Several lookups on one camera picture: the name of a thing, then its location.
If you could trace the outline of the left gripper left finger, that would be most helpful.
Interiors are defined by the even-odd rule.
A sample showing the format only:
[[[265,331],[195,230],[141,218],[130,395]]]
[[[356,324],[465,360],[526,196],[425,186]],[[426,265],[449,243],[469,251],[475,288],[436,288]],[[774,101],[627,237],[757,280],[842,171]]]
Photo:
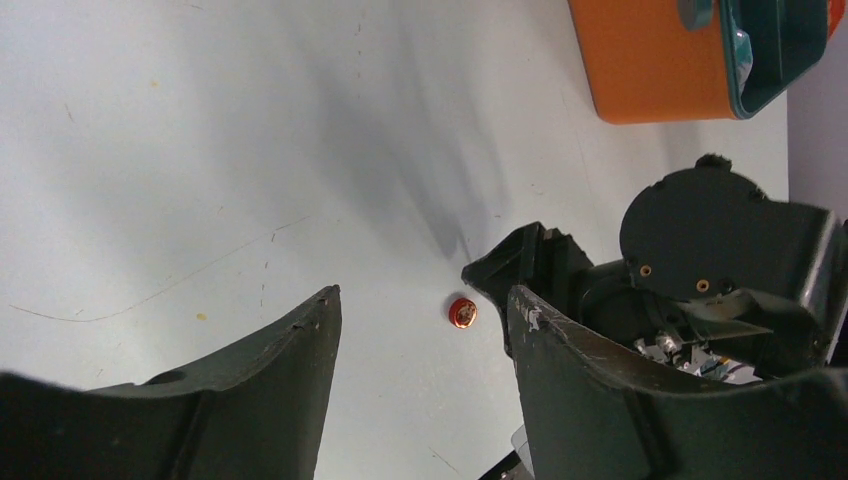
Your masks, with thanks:
[[[79,391],[1,376],[5,479],[310,479],[342,327],[321,289],[147,382]]]

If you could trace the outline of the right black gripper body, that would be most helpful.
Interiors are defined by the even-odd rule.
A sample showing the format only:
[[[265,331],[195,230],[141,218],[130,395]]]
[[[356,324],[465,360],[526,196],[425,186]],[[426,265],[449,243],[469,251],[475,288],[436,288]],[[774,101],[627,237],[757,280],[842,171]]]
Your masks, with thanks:
[[[847,223],[769,198],[729,159],[701,156],[642,190],[618,260],[594,264],[538,222],[468,264],[463,282],[504,313],[518,285],[626,348],[681,365],[695,349],[762,379],[847,363]]]

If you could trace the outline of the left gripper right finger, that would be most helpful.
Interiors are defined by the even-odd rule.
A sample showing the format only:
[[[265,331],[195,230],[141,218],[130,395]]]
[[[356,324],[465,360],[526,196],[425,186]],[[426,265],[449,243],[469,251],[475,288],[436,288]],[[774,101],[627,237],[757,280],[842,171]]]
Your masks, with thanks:
[[[847,372],[733,385],[661,365],[526,287],[507,302],[538,479],[843,479]]]

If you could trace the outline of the small red round tin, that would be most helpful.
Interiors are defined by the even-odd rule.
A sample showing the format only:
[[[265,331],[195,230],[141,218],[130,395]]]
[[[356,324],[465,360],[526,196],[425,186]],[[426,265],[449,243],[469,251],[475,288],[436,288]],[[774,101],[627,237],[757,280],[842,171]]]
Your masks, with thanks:
[[[448,308],[448,320],[458,329],[469,328],[476,320],[478,307],[469,298],[458,297]]]

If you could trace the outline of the orange medicine kit box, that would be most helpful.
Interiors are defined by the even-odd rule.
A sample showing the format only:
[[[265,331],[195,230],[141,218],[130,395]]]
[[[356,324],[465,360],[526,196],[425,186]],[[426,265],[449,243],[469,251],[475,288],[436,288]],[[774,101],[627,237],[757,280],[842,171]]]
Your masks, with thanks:
[[[598,116],[617,125],[739,120],[730,106],[720,2],[570,2]],[[847,4],[828,2],[829,42]]]

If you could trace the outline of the teal divided tray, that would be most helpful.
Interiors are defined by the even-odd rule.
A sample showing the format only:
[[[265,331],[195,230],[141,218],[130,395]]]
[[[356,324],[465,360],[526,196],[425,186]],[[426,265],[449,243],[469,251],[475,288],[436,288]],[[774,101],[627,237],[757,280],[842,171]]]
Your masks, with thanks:
[[[823,57],[829,39],[828,1],[721,1],[718,12],[728,67],[731,111],[749,119]],[[754,64],[745,89],[739,93],[733,27],[747,32]]]

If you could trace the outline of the teal bandage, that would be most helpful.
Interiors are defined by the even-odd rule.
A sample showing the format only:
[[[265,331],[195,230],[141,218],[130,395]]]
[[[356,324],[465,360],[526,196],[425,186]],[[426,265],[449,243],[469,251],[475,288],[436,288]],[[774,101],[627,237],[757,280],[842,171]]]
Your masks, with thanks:
[[[754,56],[749,34],[737,26],[733,27],[733,51],[738,90],[742,93],[753,70]]]

